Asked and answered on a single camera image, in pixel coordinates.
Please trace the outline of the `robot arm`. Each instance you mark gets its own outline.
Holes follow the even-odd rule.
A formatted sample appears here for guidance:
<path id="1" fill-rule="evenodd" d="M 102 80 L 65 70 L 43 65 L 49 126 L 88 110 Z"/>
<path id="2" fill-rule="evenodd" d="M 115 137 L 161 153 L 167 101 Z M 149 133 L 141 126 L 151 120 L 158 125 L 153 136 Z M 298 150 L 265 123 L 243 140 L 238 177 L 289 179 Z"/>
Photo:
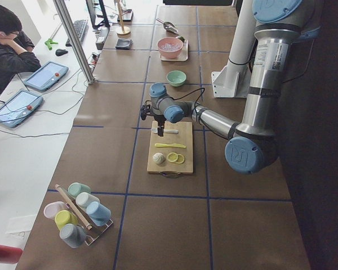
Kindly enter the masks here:
<path id="1" fill-rule="evenodd" d="M 274 163 L 273 115 L 286 59 L 292 44 L 317 37 L 322 9 L 323 1 L 243 1 L 228 63 L 212 73 L 215 97 L 246 98 L 240 122 L 196 101 L 176 101 L 162 83 L 150 87 L 150 104 L 141 107 L 141 118 L 152 116 L 159 136 L 166 122 L 192 118 L 227 139 L 225 158 L 236 172 L 252 174 Z"/>

